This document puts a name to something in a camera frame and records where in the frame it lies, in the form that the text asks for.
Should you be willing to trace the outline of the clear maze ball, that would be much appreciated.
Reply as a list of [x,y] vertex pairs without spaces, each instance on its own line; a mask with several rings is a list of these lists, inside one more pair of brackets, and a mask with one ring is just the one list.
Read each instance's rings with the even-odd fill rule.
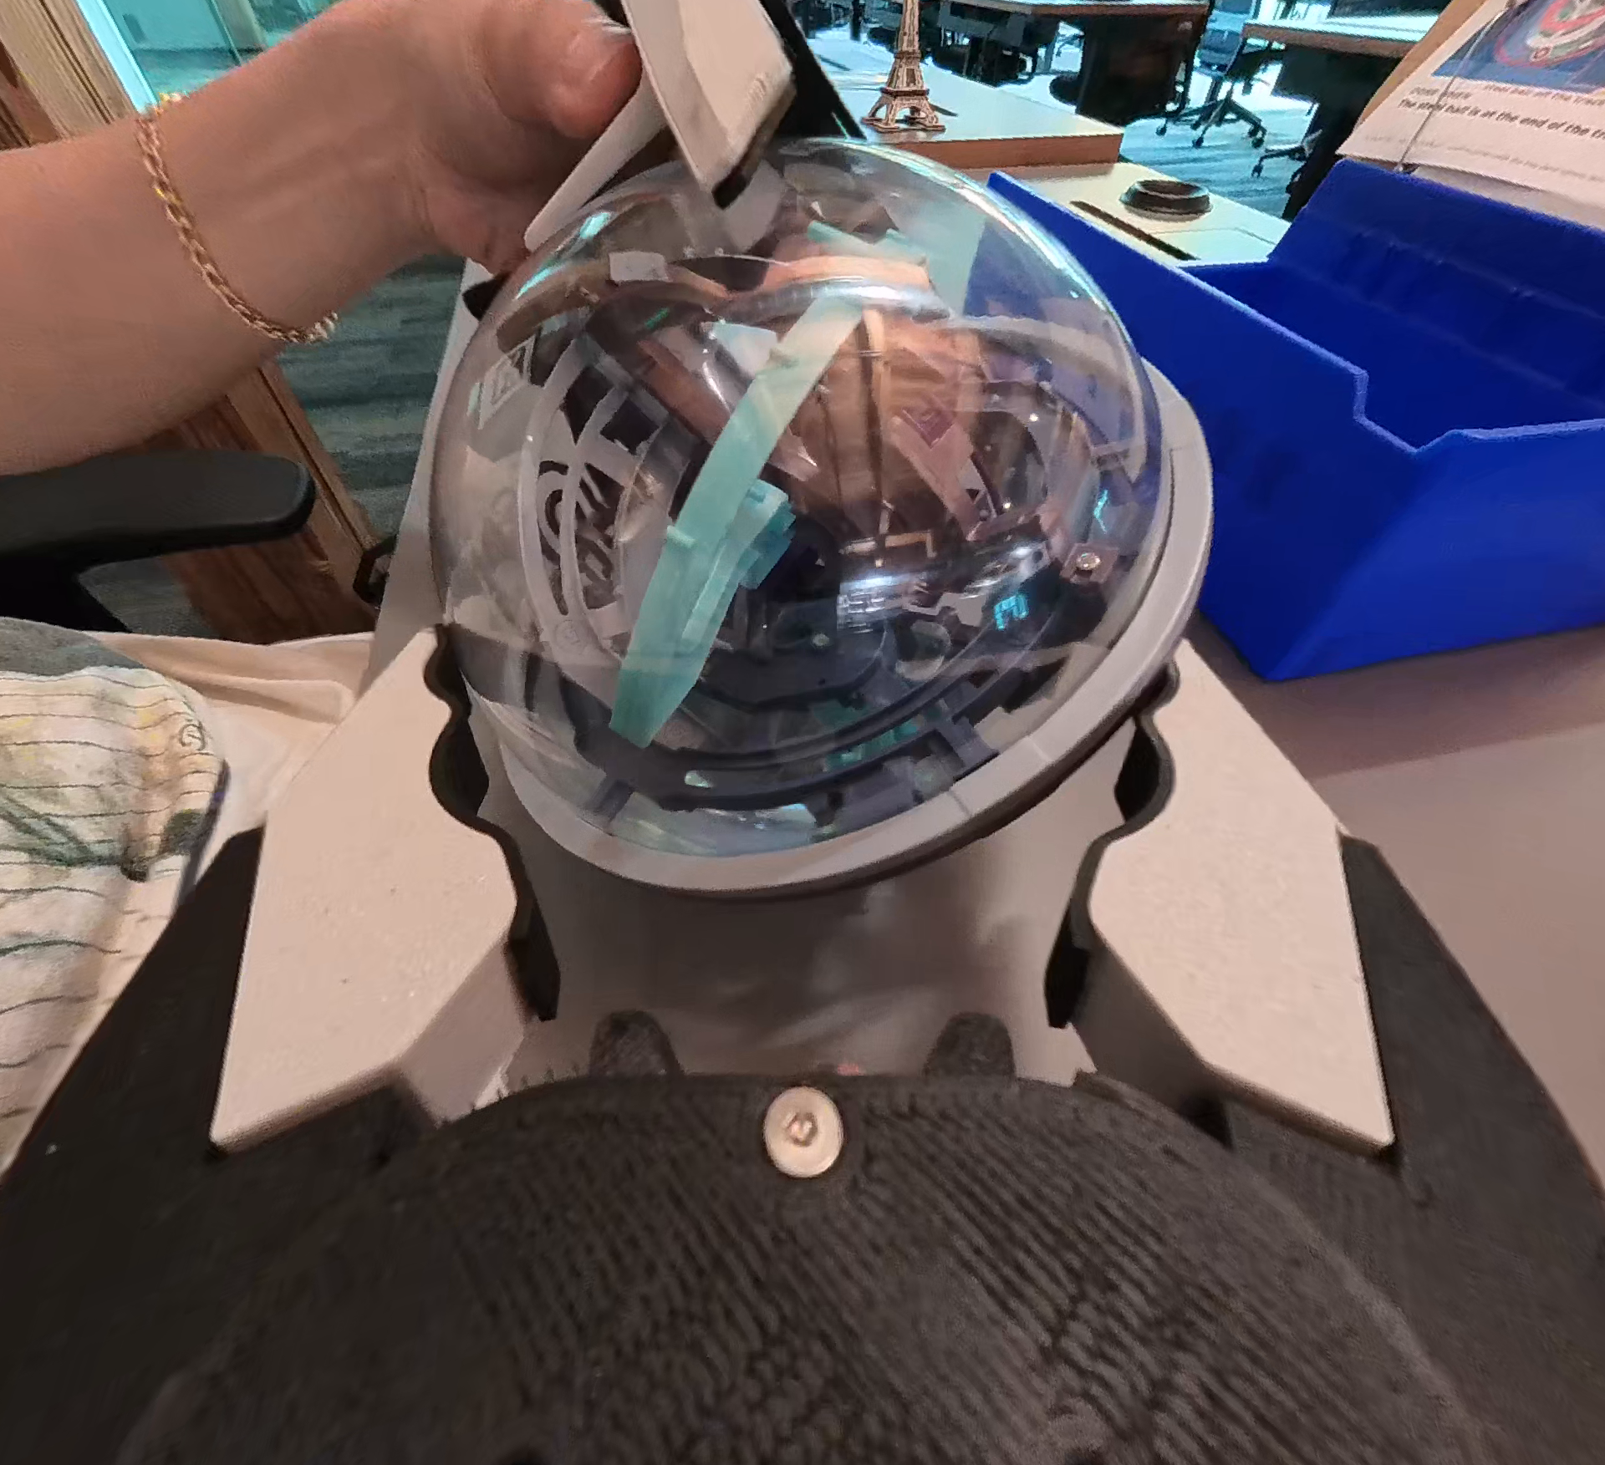
[[1166,677],[1209,552],[1195,413],[1021,204],[859,140],[751,197],[670,165],[562,219],[411,496],[516,804],[693,898],[1009,827]]

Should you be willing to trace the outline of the black office chair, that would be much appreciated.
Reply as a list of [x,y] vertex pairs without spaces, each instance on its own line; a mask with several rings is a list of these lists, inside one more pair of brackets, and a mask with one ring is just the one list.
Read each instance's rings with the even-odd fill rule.
[[1245,123],[1252,151],[1265,148],[1262,120],[1239,102],[1241,86],[1250,86],[1265,65],[1267,48],[1250,47],[1246,21],[1260,16],[1260,0],[1212,0],[1209,20],[1179,82],[1173,112],[1154,123],[1154,134],[1171,129],[1195,129],[1191,148],[1201,148],[1209,129]]

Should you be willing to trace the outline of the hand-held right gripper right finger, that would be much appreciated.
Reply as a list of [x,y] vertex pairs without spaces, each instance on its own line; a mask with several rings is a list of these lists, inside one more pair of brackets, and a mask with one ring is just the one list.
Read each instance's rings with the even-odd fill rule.
[[1190,642],[1132,717],[1114,803],[1045,963],[1049,1022],[1173,1110],[1250,1109],[1384,1152],[1348,835]]

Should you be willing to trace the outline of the printed instruction sheet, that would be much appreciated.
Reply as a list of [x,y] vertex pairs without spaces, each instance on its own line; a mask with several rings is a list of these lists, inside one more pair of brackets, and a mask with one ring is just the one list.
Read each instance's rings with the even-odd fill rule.
[[1453,0],[1342,152],[1602,230],[1602,0]]

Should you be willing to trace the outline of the person's left hand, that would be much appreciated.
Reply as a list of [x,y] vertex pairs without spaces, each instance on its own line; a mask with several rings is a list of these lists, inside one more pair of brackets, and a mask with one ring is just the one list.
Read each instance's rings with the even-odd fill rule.
[[636,86],[633,38],[589,0],[338,0],[173,104],[219,96],[325,138],[334,318],[430,254],[513,262]]

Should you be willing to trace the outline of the small metal tower model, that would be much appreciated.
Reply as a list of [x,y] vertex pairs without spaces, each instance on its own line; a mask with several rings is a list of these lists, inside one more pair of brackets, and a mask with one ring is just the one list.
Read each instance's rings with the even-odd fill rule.
[[861,123],[883,138],[897,132],[945,134],[920,68],[920,0],[902,0],[892,65]]

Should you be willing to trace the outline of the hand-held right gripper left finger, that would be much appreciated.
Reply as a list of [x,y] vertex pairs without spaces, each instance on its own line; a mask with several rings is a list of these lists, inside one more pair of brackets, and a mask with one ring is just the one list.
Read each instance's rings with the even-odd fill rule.
[[477,1110],[560,961],[441,630],[415,634],[269,809],[210,1141],[245,1149],[370,1092]]

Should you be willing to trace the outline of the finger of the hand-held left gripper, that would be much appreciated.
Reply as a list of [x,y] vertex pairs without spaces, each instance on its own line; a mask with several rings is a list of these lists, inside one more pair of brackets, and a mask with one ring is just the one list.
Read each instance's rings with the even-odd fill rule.
[[527,254],[541,250],[578,210],[630,178],[674,165],[680,151],[651,86],[640,86],[596,144],[535,210],[523,233]]
[[790,53],[762,0],[620,0],[686,165],[733,204],[794,104]]

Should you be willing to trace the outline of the blue plastic bin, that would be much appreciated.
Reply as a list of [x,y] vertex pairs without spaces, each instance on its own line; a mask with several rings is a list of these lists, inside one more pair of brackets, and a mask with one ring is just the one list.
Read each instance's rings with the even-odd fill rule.
[[1184,269],[993,174],[1199,417],[1201,611],[1265,680],[1602,625],[1602,230],[1339,165]]

